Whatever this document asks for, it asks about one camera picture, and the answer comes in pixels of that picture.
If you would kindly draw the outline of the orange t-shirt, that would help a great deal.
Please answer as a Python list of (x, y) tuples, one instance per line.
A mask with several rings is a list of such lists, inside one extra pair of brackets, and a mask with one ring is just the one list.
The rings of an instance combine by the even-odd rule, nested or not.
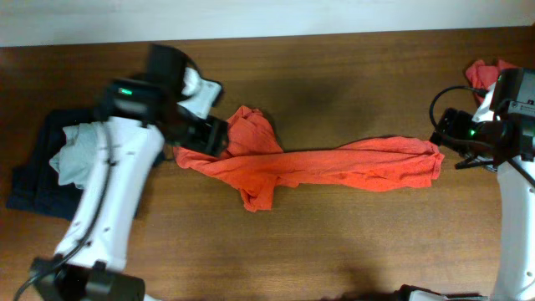
[(250, 212), (270, 210), (278, 186), (341, 185), (373, 192), (426, 188), (439, 177), (444, 160), (437, 145), (402, 136), (286, 152), (261, 110), (241, 106), (227, 122), (230, 143), (220, 156), (176, 147), (176, 164), (235, 188)]

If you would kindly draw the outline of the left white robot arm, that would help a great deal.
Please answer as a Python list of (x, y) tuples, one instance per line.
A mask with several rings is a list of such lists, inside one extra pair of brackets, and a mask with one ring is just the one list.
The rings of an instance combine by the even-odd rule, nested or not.
[(222, 85), (203, 78), (178, 48), (153, 44), (143, 73), (114, 79), (96, 107), (89, 181), (50, 259), (35, 258), (26, 286), (43, 300), (144, 300), (145, 282), (125, 274), (130, 229), (164, 145), (218, 157), (228, 124), (212, 117)]

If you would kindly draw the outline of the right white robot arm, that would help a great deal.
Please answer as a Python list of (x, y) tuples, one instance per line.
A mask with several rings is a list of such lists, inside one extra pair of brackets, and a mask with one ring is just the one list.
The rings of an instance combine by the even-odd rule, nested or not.
[(432, 119), (432, 142), (463, 156), (455, 168), (497, 173), (502, 199), (501, 256), (491, 300), (534, 298), (534, 71), (504, 69), (471, 115), (447, 109)]

